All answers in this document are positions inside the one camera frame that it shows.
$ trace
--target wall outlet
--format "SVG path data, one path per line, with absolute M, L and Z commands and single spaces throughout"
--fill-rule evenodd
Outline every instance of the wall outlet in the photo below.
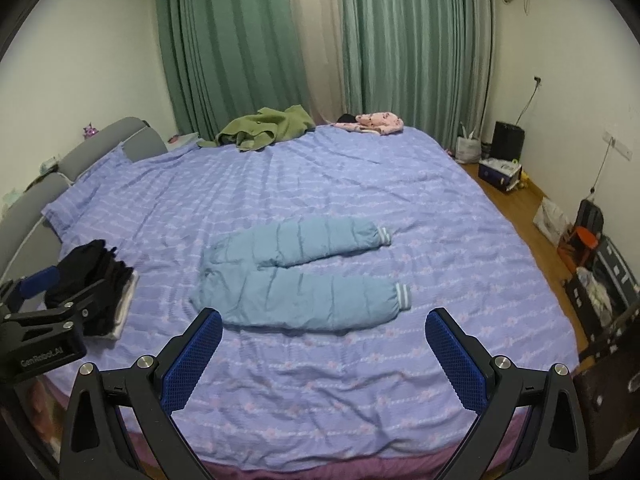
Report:
M 607 144 L 611 143 L 611 147 L 615 148 L 615 150 L 626 158 L 626 160 L 631 160 L 634 152 L 630 150 L 626 145 L 624 145 L 619 139 L 612 136 L 609 132 L 604 132 L 602 134 L 602 140 L 604 140 Z

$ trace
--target gray headboard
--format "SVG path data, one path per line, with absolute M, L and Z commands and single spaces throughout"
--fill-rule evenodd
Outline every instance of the gray headboard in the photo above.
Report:
M 31 187 L 0 221 L 0 283 L 58 262 L 62 244 L 40 212 L 120 142 L 124 142 L 123 150 L 133 162 L 167 151 L 160 135 L 135 117 L 121 119 L 82 142 L 60 161 L 59 173 L 51 173 Z M 25 302 L 24 308 L 35 308 L 41 300 Z

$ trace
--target black clamp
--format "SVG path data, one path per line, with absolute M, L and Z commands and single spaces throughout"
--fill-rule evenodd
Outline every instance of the black clamp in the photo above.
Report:
M 157 357 L 144 355 L 130 368 L 105 372 L 92 363 L 81 365 L 66 411 L 61 480 L 148 478 L 120 406 L 133 408 L 167 478 L 210 480 L 170 415 L 184 407 L 221 338 L 220 314 L 205 308 Z
M 429 313 L 425 334 L 463 406 L 479 415 L 436 480 L 481 479 L 519 406 L 529 410 L 500 478 L 588 478 L 584 423 L 565 365 L 545 372 L 518 368 L 505 356 L 492 357 L 443 308 Z
M 0 384 L 16 384 L 86 355 L 82 326 L 113 303 L 113 290 L 98 280 L 57 308 L 19 312 L 25 300 L 56 285 L 49 267 L 0 285 Z

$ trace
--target white wall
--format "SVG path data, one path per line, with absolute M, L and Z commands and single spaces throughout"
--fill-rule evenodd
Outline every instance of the white wall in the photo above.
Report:
M 175 133 L 154 0 L 40 0 L 0 61 L 0 196 L 126 116 Z
M 495 121 L 520 122 L 522 163 L 570 218 L 602 163 L 605 130 L 634 150 L 611 150 L 596 203 L 605 231 L 640 279 L 640 45 L 609 0 L 497 0 L 496 66 L 484 135 Z

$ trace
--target green jacket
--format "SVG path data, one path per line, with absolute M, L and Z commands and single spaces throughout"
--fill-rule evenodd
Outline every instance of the green jacket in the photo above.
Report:
M 291 140 L 316 125 L 301 105 L 283 112 L 261 108 L 255 115 L 245 115 L 231 121 L 216 135 L 216 140 L 199 140 L 203 148 L 235 144 L 241 152 L 260 150 L 268 144 Z

